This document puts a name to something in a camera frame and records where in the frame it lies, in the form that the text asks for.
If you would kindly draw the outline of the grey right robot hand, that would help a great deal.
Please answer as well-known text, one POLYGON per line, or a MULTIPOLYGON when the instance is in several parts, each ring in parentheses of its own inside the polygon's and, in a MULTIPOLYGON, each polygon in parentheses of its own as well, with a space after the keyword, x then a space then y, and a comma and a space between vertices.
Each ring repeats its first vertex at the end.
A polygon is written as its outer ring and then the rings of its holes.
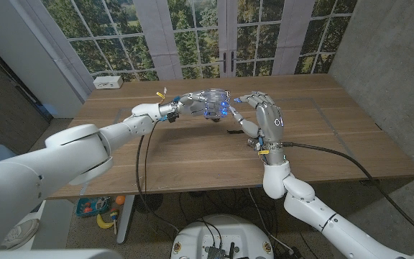
POLYGON ((261 91, 253 91, 240 96, 235 99, 235 102, 248 103, 256 110, 258 124, 243 118, 232 105, 229 106, 229 111, 239 123, 242 131, 258 141, 258 151, 268 151, 268 154, 264 154, 263 161, 268 165, 283 164, 285 159, 281 142, 284 123, 281 108, 269 95, 261 91))

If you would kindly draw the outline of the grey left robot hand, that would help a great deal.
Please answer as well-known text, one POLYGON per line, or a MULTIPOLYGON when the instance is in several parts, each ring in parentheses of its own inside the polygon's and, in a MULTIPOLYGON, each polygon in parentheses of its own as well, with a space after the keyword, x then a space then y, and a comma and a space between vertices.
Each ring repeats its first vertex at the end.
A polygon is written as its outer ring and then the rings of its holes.
POLYGON ((190 114, 219 122, 229 113, 229 102, 230 92, 220 88, 186 93, 159 107, 160 121, 174 122, 181 114, 190 114))

